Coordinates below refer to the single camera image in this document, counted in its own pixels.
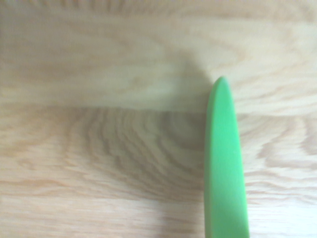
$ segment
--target wooden surface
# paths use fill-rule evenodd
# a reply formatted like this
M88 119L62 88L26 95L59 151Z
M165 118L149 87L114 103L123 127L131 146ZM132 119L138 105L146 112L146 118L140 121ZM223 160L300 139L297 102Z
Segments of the wooden surface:
M0 237L204 237L221 75L251 236L316 238L317 1L1 1Z

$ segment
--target light wood tabletop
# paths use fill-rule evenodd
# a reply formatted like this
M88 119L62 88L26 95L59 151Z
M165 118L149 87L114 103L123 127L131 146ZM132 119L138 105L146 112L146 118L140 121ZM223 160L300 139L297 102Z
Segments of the light wood tabletop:
M0 237L203 238L222 75L251 237L316 238L316 0L1 1Z

